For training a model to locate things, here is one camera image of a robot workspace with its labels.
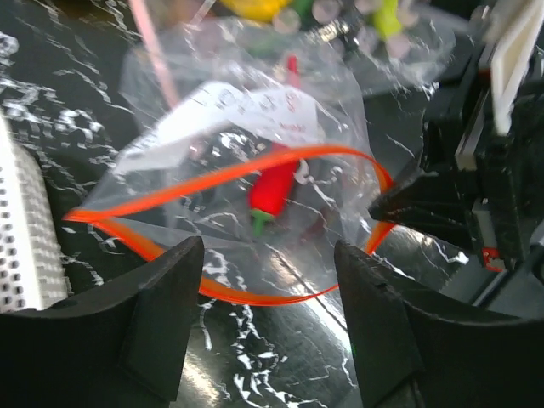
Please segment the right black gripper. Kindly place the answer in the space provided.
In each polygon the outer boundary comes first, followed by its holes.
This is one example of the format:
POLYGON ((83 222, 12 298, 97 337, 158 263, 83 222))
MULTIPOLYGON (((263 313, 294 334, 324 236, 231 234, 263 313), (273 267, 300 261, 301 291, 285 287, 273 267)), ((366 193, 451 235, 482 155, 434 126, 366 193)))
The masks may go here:
POLYGON ((376 221, 405 226, 474 250, 490 270, 513 269, 530 253, 543 220, 543 52, 533 48, 500 134, 491 68, 475 49, 440 79, 424 115, 418 170, 369 207, 376 221))

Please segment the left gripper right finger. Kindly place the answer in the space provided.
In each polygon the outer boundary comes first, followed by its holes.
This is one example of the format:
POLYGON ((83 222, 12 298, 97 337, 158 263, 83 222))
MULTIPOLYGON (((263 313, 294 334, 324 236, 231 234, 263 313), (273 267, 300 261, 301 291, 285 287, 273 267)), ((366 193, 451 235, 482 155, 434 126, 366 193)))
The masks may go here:
POLYGON ((365 407, 540 407, 543 321, 462 303, 334 249, 365 407))

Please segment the clear red-zip bag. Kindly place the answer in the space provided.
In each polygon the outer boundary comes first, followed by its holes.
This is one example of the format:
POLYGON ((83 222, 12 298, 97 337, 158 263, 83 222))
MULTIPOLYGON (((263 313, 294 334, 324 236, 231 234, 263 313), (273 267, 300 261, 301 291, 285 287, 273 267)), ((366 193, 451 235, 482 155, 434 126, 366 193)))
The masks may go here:
POLYGON ((191 58, 184 25, 127 51, 120 91, 141 133, 66 219, 145 260, 200 236, 200 291, 230 303, 298 303, 334 290, 335 245, 373 254, 393 228, 369 213, 394 182, 371 152, 361 93, 305 91, 294 58, 287 82, 215 77, 191 58), (253 184, 296 160, 281 215, 255 236, 253 184))

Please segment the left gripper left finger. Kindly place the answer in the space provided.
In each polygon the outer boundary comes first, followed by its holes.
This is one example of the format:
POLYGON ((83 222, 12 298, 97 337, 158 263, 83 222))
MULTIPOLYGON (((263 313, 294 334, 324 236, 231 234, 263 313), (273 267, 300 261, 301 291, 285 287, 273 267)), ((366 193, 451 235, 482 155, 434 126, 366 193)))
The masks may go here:
POLYGON ((167 407, 178 397, 204 244, 190 237, 114 280, 1 317, 4 407, 167 407))

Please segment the red fake chili peppers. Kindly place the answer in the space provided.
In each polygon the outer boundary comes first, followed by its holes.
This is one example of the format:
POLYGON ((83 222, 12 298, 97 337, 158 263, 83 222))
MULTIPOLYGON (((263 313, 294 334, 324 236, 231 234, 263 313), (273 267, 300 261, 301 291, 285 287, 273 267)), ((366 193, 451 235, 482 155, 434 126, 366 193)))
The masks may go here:
POLYGON ((261 235, 264 226, 281 215, 295 184, 298 168, 299 160, 264 169, 253 184, 248 204, 255 236, 261 235))

